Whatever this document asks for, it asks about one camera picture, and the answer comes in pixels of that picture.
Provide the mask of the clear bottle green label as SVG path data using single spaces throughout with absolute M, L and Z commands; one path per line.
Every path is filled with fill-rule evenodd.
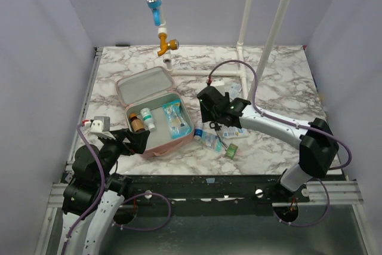
M 149 108 L 143 108 L 141 111 L 140 111 L 140 114 L 141 114 L 141 117 L 142 117 L 142 120 L 144 122 L 144 124 L 146 125 L 146 127 L 150 130 L 150 131 L 153 131 L 155 130 L 155 120 L 153 118 L 153 115 L 151 113 L 151 110 Z

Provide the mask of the small white blue bottle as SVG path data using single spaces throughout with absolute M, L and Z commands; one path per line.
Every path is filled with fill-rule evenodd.
M 200 140 L 202 138 L 202 134 L 203 134 L 203 129 L 196 128 L 195 132 L 194 132 L 194 139 L 195 140 Z

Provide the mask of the amber bottle orange cap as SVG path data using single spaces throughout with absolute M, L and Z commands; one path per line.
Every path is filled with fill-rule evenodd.
M 133 132 L 138 133 L 145 130 L 143 122 L 138 118 L 138 116 L 135 113 L 131 113 L 129 115 L 129 119 Z

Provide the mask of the small green medicine box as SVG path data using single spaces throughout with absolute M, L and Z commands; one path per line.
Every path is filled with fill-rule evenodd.
M 230 159 L 233 159 L 236 155 L 238 151 L 238 146 L 231 143 L 228 148 L 226 149 L 226 153 L 225 153 L 225 156 L 230 158 Z

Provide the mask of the white blue gauze packet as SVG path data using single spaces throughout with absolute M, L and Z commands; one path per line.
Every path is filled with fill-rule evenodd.
M 222 127 L 223 137 L 225 139 L 239 139 L 248 137 L 248 132 L 244 128 L 237 127 Z

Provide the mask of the metal scissors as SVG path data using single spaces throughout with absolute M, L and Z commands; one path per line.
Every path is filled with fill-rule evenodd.
M 228 147 L 227 147 L 227 144 L 222 139 L 221 126 L 219 125 L 218 122 L 215 122 L 215 121 L 211 121 L 209 125 L 210 125 L 210 128 L 215 131 L 218 141 L 221 144 L 221 147 L 225 150 L 225 152 L 227 152 Z

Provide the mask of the pink medicine kit case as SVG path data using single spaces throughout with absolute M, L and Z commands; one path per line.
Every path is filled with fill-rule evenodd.
M 185 146 L 193 140 L 195 125 L 186 109 L 186 105 L 175 92 L 175 83 L 171 75 L 162 67 L 154 67 L 142 72 L 124 77 L 116 82 L 118 98 L 125 108 L 125 118 L 128 127 L 131 128 L 129 115 L 135 113 L 143 122 L 140 111 L 149 108 L 155 120 L 155 130 L 150 131 L 146 150 L 143 158 L 165 156 Z M 191 132 L 186 136 L 172 139 L 162 105 L 174 100 L 181 101 L 181 112 L 187 123 L 191 126 Z

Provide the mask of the clear blue bandage packet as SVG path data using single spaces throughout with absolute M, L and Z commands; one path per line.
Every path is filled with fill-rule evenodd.
M 216 134 L 212 134 L 206 131 L 202 132 L 200 143 L 202 146 L 220 153 L 222 149 L 221 142 Z

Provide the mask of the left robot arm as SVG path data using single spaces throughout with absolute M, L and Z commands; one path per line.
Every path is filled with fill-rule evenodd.
M 84 142 L 75 153 L 73 177 L 63 192 L 63 227 L 58 254 L 98 254 L 102 238 L 121 204 L 133 195 L 132 178 L 111 169 L 120 156 L 143 154 L 149 131 L 127 128 L 100 135 L 102 147 Z

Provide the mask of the blue cotton swab packet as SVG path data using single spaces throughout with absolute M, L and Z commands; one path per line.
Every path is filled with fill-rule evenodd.
M 181 112 L 181 101 L 174 100 L 162 105 L 170 135 L 172 139 L 186 136 L 191 132 L 191 126 L 187 123 Z

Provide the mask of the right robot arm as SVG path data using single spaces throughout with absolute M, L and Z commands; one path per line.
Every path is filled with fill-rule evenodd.
M 258 131 L 281 140 L 299 151 L 298 163 L 287 169 L 275 186 L 275 197 L 288 202 L 301 185 L 312 178 L 326 176 L 337 152 L 338 143 L 326 121 L 298 121 L 275 113 L 265 113 L 241 98 L 231 100 L 215 87 L 207 86 L 198 93 L 203 122 Z

